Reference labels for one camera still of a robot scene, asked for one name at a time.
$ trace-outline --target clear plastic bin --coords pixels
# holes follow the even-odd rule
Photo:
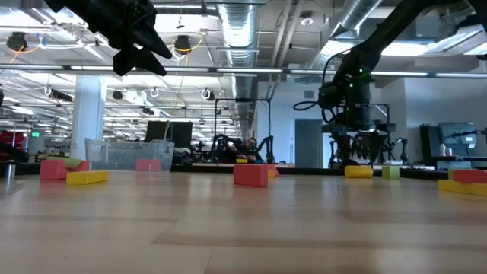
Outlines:
[[[162,140],[145,142],[104,142],[85,139],[86,160],[92,170],[136,170],[139,160],[159,160],[161,171],[170,171],[174,143]]]

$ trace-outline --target white column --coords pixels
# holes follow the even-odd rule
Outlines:
[[[106,86],[103,76],[76,78],[75,110],[71,136],[71,158],[86,160],[84,139],[103,138]]]

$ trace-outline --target yellow block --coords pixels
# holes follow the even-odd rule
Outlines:
[[[66,178],[67,184],[86,185],[100,183],[108,180],[108,171],[82,171],[69,172]]]
[[[487,196],[487,183],[459,183],[454,180],[438,180],[438,189],[456,193]]]
[[[347,166],[345,167],[345,178],[372,178],[374,172],[370,166]]]

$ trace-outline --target monitor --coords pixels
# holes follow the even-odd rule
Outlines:
[[[145,142],[164,140],[167,122],[150,121],[147,125]],[[174,143],[175,148],[189,148],[193,133],[192,122],[171,122],[166,139]]]
[[[462,144],[474,148],[476,144],[473,123],[438,123],[440,140],[446,144]]]

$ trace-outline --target ductwork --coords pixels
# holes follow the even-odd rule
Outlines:
[[[258,6],[243,4],[217,5],[223,20],[223,36],[226,47],[241,48],[242,51],[227,51],[227,61],[230,67],[253,67],[255,53],[246,51],[256,44],[256,13]],[[251,98],[252,78],[232,77],[232,93],[235,98]],[[252,124],[253,113],[249,111],[249,104],[237,104],[240,131],[243,138],[247,137]]]
[[[349,30],[356,30],[360,27],[381,2],[382,0],[347,0],[342,11],[335,18],[330,18],[325,23],[321,31],[321,43],[323,47],[328,43],[330,38]],[[318,53],[308,68],[324,68],[329,57]]]

